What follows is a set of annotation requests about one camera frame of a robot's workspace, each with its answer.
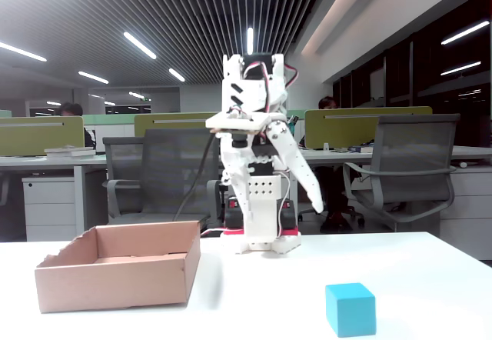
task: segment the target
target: open cardboard box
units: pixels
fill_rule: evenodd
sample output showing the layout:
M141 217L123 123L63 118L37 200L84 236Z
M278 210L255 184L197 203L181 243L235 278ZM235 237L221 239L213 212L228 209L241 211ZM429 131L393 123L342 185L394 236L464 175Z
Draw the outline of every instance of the open cardboard box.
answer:
M186 302L198 222L97 226L36 268L42 313Z

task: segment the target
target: black mesh chair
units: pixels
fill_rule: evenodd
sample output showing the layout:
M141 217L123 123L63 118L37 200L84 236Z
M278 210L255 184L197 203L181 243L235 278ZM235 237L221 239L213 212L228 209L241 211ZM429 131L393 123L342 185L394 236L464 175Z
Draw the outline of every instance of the black mesh chair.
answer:
M169 222L190 190L210 137L206 128L149 129L143 138L139 180L108 182L109 224ZM214 139L204 162L203 172L178 221L216 222L220 213L218 141ZM120 190L139 190L139 213L122 214L117 194Z
M144 138L103 138L108 163L106 188L113 190L118 208L109 209L113 218L138 213L143 208L140 169Z
M396 223L413 222L449 207L454 132L460 115L383 115L379 118L368 171L344 164L347 197ZM371 190L351 189L350 169L369 175ZM416 214L392 205L430 202Z

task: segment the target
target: blue cube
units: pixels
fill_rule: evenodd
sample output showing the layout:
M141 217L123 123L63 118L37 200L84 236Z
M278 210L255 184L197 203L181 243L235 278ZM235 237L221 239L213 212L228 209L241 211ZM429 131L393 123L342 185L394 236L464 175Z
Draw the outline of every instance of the blue cube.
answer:
M339 338L376 334L376 298L362 284L327 285L326 318Z

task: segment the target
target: person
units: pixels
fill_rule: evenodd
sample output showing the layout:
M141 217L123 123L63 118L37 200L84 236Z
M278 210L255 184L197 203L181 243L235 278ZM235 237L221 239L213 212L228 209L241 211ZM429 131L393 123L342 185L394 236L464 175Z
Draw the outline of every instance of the person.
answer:
M64 103L61 105L59 111L59 115L61 116L70 116L70 115L80 115L84 114L84 110L82 106L77 103ZM92 138L91 134L84 128L84 143L86 147L90 147L95 149L95 140Z
M322 98L317 107L319 109L337 109L338 104L331 96ZM304 138L300 146L305 147ZM343 194L345 191L344 174L342 167L317 167L314 174L320 184L321 196L326 203L328 214L321 225L320 232L347 232L352 228L342 213L350 213L348 199ZM357 173L351 170L351 182L357 177Z

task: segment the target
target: white robot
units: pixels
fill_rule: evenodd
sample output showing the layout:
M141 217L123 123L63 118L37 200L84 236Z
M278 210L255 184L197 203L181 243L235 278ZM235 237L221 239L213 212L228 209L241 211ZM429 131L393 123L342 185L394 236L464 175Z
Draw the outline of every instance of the white robot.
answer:
M224 56L222 110L206 121L221 140L222 183L231 185L243 215L242 230L225 230L224 243L236 253L284 254L301 244L297 227L281 226L281 177L292 172L317 212L323 211L318 181L289 131L284 103L284 56ZM272 165L270 175L251 176L255 165Z

